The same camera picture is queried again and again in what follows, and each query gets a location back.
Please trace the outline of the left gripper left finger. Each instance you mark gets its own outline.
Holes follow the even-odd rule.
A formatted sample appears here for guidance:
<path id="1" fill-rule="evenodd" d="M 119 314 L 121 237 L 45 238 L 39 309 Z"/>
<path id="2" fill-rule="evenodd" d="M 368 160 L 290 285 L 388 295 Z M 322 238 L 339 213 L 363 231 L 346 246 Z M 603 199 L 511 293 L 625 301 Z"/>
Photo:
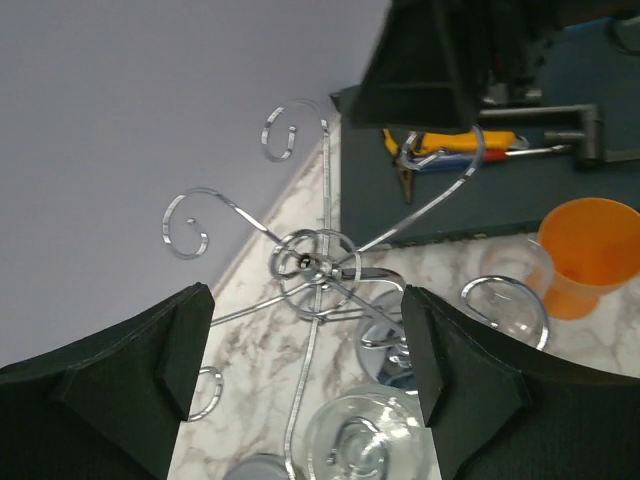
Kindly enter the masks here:
<path id="1" fill-rule="evenodd" d="M 1 370 L 4 479 L 165 479 L 215 307 L 196 283 Z"/>

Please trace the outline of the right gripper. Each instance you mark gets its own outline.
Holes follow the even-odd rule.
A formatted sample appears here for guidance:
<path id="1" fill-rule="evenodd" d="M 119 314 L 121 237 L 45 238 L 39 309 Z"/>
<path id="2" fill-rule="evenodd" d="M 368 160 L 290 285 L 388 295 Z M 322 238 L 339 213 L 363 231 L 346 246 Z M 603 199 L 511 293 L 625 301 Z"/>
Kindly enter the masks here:
<path id="1" fill-rule="evenodd" d="M 482 1 L 489 50 L 484 105 L 527 105 L 555 37 L 566 28 L 605 22 L 619 53 L 639 49 L 620 36 L 639 23 L 637 1 Z M 469 1 L 393 1 L 351 103 L 358 128 L 464 133 L 478 117 L 478 19 Z"/>

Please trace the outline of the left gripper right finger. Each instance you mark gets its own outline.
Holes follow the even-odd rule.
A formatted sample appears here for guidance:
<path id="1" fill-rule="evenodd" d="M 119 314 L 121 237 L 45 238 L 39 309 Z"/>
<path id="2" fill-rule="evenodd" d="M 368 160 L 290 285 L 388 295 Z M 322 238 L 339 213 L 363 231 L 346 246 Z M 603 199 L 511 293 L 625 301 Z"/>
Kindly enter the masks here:
<path id="1" fill-rule="evenodd" d="M 638 379 L 540 352 L 421 287 L 401 311 L 442 478 L 638 478 Z"/>

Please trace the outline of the tall clear flute glass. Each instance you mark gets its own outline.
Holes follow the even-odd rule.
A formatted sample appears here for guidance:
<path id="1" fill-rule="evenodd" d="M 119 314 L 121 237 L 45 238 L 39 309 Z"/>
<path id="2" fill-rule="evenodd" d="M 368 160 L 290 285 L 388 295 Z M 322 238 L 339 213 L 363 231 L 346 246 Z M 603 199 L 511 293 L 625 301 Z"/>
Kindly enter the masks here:
<path id="1" fill-rule="evenodd" d="M 489 279 L 480 286 L 481 313 L 501 332 L 543 350 L 550 331 L 542 299 L 553 273 L 553 261 L 536 241 L 528 237 L 493 241 L 479 264 L 479 274 Z"/>

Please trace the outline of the clear wine glass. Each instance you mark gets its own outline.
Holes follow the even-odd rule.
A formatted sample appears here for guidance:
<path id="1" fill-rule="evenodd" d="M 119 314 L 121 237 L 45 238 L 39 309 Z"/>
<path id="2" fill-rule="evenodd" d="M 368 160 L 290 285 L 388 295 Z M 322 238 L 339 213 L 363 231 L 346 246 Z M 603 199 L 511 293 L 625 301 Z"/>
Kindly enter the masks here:
<path id="1" fill-rule="evenodd" d="M 355 387 L 312 416 L 304 436 L 310 479 L 425 479 L 431 454 L 416 395 Z"/>

